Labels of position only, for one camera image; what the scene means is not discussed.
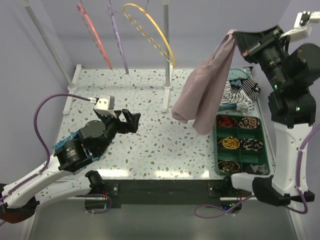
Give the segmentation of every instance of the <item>white wall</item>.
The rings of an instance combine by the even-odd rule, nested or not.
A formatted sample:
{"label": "white wall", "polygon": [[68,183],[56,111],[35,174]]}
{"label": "white wall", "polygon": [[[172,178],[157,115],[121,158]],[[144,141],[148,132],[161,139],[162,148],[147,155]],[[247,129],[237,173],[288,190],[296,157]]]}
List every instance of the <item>white wall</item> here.
{"label": "white wall", "polygon": [[[283,17],[281,18],[279,25],[286,32],[293,28],[294,22],[297,17],[298,12],[307,11],[320,11],[320,1],[319,0],[292,0],[286,9]],[[320,46],[320,24],[313,26],[311,36],[303,41],[294,42],[290,45],[289,51],[293,52],[297,47],[303,43],[314,43]],[[276,149],[276,136],[274,132],[274,127],[271,122],[271,114],[268,107],[268,95],[272,91],[269,82],[263,72],[256,66],[255,76],[256,80],[261,86],[262,92],[260,96],[260,102],[262,103],[263,112],[265,113],[268,125],[268,131],[271,135],[271,143],[274,149]],[[315,118],[315,125],[320,124],[320,80],[318,79],[314,85],[310,87],[310,91],[317,102],[317,114]],[[306,166],[306,176],[307,184],[309,189],[315,193],[315,202],[309,203],[309,213],[303,215],[303,223],[307,231],[309,240],[319,239],[320,229],[320,133],[316,134],[308,145],[307,153],[307,166]]]}
{"label": "white wall", "polygon": [[[79,0],[41,0],[53,26],[75,64],[88,68],[107,67],[77,10]],[[111,63],[123,68],[108,13],[108,0],[82,0],[94,23]],[[129,68],[164,68],[164,58],[126,19],[124,4],[136,3],[143,8],[147,0],[111,0],[119,34]],[[162,0],[150,0],[147,10],[163,29]],[[172,0],[169,5],[169,42],[177,66],[195,67],[207,59],[230,29],[260,31],[280,21],[290,0]],[[138,10],[126,10],[134,19],[163,45],[149,20]],[[233,65],[247,64],[240,54],[234,55]]]}
{"label": "white wall", "polygon": [[[68,72],[73,64],[39,0],[30,0]],[[34,27],[21,0],[0,2],[0,183],[11,183],[45,161],[33,129],[37,105],[67,84]],[[62,120],[65,99],[52,100],[39,115],[45,142],[52,146]],[[16,240],[22,224],[0,227],[0,239]]]}

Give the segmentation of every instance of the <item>pink cloth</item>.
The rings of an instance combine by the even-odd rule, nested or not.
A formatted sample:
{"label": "pink cloth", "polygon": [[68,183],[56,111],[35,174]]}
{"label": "pink cloth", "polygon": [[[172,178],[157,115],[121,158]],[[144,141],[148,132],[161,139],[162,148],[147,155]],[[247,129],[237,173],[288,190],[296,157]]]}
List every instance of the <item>pink cloth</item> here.
{"label": "pink cloth", "polygon": [[195,119],[200,135],[213,127],[230,71],[236,42],[230,30],[210,58],[198,66],[185,82],[181,96],[172,107],[172,117],[182,123]]}

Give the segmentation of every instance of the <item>yellow rolled item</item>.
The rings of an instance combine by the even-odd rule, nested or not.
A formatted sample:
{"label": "yellow rolled item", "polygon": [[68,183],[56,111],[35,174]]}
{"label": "yellow rolled item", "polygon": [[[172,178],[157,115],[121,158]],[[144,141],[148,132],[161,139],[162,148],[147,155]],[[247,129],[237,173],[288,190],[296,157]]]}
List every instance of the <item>yellow rolled item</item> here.
{"label": "yellow rolled item", "polygon": [[[136,21],[136,20],[133,20],[132,17],[131,17],[131,15],[130,15],[130,14],[127,14],[127,13],[125,12],[126,7],[128,7],[128,6],[132,6],[132,7],[135,7],[135,8],[137,8],[137,9],[139,9],[142,13],[145,14],[145,16],[146,16],[146,17],[150,20],[150,22],[154,25],[154,27],[156,28],[156,30],[159,32],[162,40],[164,41],[164,44],[165,44],[166,48],[168,49],[169,55],[170,55],[170,57],[171,57],[171,61],[170,61],[170,59],[168,58],[168,54],[167,54],[165,51],[162,51],[162,50],[161,50],[161,46],[160,46],[159,44],[156,44],[156,43],[155,43],[155,40],[154,40],[152,37],[149,37],[149,34],[148,34],[146,31],[143,31],[142,26],[137,25],[137,21]],[[160,51],[160,54],[161,54],[162,56],[164,56],[164,57],[166,58],[166,60],[167,60],[170,64],[172,64],[173,67],[175,67],[175,66],[176,66],[176,60],[175,60],[175,56],[174,56],[174,53],[173,53],[172,50],[171,50],[170,45],[169,45],[169,43],[168,43],[168,41],[167,41],[164,33],[161,31],[160,27],[159,27],[158,24],[156,23],[156,21],[147,13],[147,11],[146,11],[145,9],[143,9],[142,7],[138,6],[137,4],[127,3],[127,4],[123,5],[122,13],[125,15],[125,17],[126,17],[127,19],[129,19],[129,20],[131,21],[131,23],[135,26],[135,28],[136,28],[138,31],[140,31],[140,32],[142,33],[142,35],[143,35],[144,37],[146,37],[146,38],[148,39],[148,41],[149,41],[150,43],[152,43],[153,46],[154,46],[156,49],[158,49],[158,50]]]}
{"label": "yellow rolled item", "polygon": [[237,149],[240,147],[240,142],[233,136],[221,139],[218,144],[222,144],[225,149]]}

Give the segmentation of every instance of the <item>white pole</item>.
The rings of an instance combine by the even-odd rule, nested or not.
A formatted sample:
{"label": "white pole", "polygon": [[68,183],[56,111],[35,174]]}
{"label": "white pole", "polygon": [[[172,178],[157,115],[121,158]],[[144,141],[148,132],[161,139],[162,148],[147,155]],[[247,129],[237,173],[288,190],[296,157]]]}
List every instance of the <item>white pole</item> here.
{"label": "white pole", "polygon": [[33,24],[35,25],[36,29],[38,30],[38,32],[40,33],[42,40],[44,41],[46,47],[48,48],[48,50],[50,51],[53,59],[55,60],[56,64],[58,65],[61,73],[63,74],[64,78],[66,79],[66,81],[68,82],[69,86],[68,86],[68,90],[69,91],[75,91],[77,89],[77,86],[73,84],[71,78],[69,77],[64,65],[62,64],[60,58],[58,57],[54,47],[52,46],[49,38],[47,37],[44,29],[42,28],[39,20],[37,19],[33,9],[31,8],[30,4],[29,4],[29,0],[22,0],[24,7],[27,11],[27,13],[29,14],[29,17],[31,18]]}
{"label": "white pole", "polygon": [[[163,23],[164,23],[164,36],[169,43],[169,0],[163,0]],[[170,57],[167,46],[164,46],[168,58]],[[165,60],[165,88],[171,88],[170,82],[170,63]]]}

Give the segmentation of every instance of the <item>green compartment tray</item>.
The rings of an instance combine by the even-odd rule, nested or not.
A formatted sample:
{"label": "green compartment tray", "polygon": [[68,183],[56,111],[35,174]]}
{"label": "green compartment tray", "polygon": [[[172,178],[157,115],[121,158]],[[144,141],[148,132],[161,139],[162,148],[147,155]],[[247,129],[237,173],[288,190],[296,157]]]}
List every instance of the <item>green compartment tray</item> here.
{"label": "green compartment tray", "polygon": [[[219,116],[228,116],[229,118],[236,119],[236,126],[235,127],[224,127],[224,126],[217,126],[216,123],[214,124],[213,128],[213,139],[214,139],[214,170],[216,174],[221,176],[230,176],[231,173],[220,171],[218,167],[219,161],[229,160],[231,162],[237,162],[240,165],[241,172],[249,165],[262,165],[266,164],[268,169],[268,174],[270,173],[268,155],[266,151],[266,142],[264,137],[264,131],[262,127],[261,120],[257,117],[254,117],[260,122],[260,125],[256,129],[245,129],[238,127],[239,121],[247,116],[236,116],[236,115],[225,115],[225,114],[218,114]],[[227,137],[235,137],[239,141],[241,139],[255,139],[259,140],[263,143],[262,150],[253,151],[253,150],[244,150],[240,147],[238,149],[226,149],[223,147],[218,146],[218,142],[221,139]]]}

